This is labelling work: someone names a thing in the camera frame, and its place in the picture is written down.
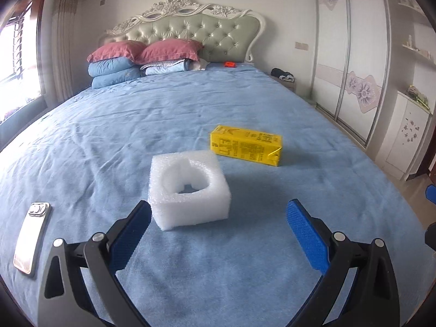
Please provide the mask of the lower blue pillow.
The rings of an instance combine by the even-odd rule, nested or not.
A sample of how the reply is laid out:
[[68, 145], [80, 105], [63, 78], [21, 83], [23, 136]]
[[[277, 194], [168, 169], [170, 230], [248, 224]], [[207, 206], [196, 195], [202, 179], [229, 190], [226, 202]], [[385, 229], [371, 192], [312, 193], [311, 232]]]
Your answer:
[[122, 71], [114, 72], [108, 75], [97, 76], [92, 80], [92, 88], [100, 89], [107, 86], [113, 86], [144, 76], [144, 73], [138, 67], [132, 67]]

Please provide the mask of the yellow drink carton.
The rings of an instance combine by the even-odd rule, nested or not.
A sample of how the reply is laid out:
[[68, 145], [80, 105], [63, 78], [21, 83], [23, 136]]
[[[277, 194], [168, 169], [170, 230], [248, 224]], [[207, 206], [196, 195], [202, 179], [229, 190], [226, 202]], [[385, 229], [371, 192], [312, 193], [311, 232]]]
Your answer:
[[210, 133], [210, 147], [220, 156], [278, 167], [282, 138], [263, 131], [219, 125]]

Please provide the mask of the white sliding wardrobe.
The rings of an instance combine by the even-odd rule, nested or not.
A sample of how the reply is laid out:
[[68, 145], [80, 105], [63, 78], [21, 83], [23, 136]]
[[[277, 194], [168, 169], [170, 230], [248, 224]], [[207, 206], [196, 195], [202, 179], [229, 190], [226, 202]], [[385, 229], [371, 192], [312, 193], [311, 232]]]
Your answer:
[[384, 0], [316, 0], [312, 98], [367, 146], [383, 95], [388, 55]]

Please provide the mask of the white foam packing block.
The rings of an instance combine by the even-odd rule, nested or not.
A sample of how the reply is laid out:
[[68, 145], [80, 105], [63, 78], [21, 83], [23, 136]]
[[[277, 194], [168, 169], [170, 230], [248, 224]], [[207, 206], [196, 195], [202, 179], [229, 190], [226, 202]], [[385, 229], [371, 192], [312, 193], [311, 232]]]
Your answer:
[[203, 150], [153, 156], [148, 203], [163, 231], [227, 219], [231, 192], [217, 155]]

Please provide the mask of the left pink pillow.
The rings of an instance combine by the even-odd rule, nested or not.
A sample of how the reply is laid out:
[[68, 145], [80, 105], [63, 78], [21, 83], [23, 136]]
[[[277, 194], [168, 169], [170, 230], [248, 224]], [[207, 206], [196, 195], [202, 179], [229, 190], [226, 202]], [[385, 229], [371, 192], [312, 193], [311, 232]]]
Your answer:
[[89, 63], [98, 62], [101, 60], [112, 59], [116, 57], [126, 57], [131, 61], [146, 48], [146, 44], [140, 41], [116, 41], [104, 44], [89, 54], [87, 61]]

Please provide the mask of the smartphone on bed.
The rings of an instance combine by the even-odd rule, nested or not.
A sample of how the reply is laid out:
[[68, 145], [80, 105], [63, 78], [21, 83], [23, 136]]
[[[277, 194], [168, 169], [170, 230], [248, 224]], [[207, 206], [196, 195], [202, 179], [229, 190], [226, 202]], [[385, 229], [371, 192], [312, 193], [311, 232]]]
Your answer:
[[50, 210], [48, 202], [33, 202], [24, 217], [13, 256], [14, 267], [24, 275], [33, 275], [38, 243]]

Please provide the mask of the tufted green headboard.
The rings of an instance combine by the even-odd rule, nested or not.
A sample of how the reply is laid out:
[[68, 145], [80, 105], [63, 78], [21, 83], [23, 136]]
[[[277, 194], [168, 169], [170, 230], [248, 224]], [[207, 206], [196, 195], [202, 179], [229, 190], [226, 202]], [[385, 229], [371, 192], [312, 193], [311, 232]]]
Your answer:
[[253, 45], [265, 31], [263, 16], [220, 4], [194, 0], [165, 0], [106, 30], [98, 39], [140, 41], [146, 45], [167, 39], [195, 40], [203, 45], [199, 57], [212, 63], [253, 62]]

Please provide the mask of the folded light blue quilt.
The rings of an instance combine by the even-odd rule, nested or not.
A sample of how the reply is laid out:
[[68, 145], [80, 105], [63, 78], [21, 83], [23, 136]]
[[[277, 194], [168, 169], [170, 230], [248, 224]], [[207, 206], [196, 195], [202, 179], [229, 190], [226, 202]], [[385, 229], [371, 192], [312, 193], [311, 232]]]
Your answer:
[[195, 61], [188, 58], [179, 60], [165, 60], [143, 65], [140, 71], [145, 76], [164, 75], [174, 72], [201, 71], [207, 67], [203, 61]]

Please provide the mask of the blue pillow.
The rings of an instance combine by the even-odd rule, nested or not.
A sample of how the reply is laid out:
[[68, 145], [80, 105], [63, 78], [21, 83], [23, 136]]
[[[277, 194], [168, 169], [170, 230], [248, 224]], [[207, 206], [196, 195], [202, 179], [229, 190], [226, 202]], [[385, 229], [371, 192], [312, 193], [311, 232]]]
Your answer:
[[133, 66], [135, 66], [135, 63], [127, 57], [114, 57], [90, 63], [88, 74], [94, 78], [123, 71]]
[[97, 76], [92, 80], [92, 88], [100, 89], [107, 86], [113, 86], [144, 76], [144, 73], [138, 67], [132, 67], [122, 71], [114, 72], [108, 75]]

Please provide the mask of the wall switch plate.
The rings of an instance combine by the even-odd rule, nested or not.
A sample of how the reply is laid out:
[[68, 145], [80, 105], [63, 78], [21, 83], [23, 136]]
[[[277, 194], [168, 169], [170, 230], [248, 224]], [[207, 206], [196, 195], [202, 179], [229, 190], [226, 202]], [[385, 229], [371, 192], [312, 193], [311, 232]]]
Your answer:
[[296, 42], [296, 43], [295, 43], [295, 48], [296, 48], [297, 50], [304, 50], [304, 51], [309, 50], [309, 46], [308, 46], [308, 44], [306, 44], [306, 43], [301, 43], [301, 42]]

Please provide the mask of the upper blue pillow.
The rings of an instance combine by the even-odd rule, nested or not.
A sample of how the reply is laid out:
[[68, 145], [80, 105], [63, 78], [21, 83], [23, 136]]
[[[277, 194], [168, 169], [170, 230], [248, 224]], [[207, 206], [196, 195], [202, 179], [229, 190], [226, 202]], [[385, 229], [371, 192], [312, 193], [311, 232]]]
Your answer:
[[133, 66], [135, 66], [135, 63], [127, 57], [114, 57], [90, 63], [88, 74], [94, 78], [123, 71]]

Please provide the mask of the pink pillow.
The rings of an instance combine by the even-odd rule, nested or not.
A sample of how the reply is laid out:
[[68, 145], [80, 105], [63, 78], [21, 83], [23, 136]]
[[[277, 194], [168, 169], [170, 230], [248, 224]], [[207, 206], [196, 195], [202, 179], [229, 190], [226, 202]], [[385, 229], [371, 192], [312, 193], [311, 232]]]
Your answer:
[[112, 59], [116, 57], [126, 57], [131, 61], [146, 48], [146, 44], [140, 41], [116, 41], [104, 44], [89, 54], [87, 61], [89, 63], [98, 62], [101, 60]]
[[198, 52], [203, 48], [199, 41], [170, 38], [148, 45], [135, 57], [138, 65], [147, 65], [160, 61], [190, 59], [199, 61]]

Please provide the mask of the black white item on nightstand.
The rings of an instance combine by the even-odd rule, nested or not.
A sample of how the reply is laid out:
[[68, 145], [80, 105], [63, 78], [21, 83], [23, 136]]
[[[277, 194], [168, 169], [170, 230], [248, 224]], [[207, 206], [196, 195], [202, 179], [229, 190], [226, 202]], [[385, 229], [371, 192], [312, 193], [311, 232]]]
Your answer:
[[277, 78], [283, 82], [293, 83], [295, 81], [295, 77], [290, 72], [286, 72], [279, 68], [273, 68], [271, 70], [271, 76]]

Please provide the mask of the window with brown frame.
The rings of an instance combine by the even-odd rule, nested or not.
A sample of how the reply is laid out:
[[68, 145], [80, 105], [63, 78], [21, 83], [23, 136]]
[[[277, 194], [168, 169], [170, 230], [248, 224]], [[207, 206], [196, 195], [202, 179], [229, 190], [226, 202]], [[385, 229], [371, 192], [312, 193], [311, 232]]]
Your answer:
[[18, 0], [1, 28], [1, 122], [41, 98], [41, 22], [45, 0]]

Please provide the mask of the striped beige curtain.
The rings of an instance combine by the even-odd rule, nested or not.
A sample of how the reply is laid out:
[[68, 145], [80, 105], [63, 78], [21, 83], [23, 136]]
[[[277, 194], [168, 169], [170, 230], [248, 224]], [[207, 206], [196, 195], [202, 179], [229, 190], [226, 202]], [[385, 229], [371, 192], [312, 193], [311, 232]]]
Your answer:
[[52, 64], [55, 97], [63, 103], [73, 96], [70, 57], [74, 39], [75, 15], [79, 0], [54, 0], [52, 18]]

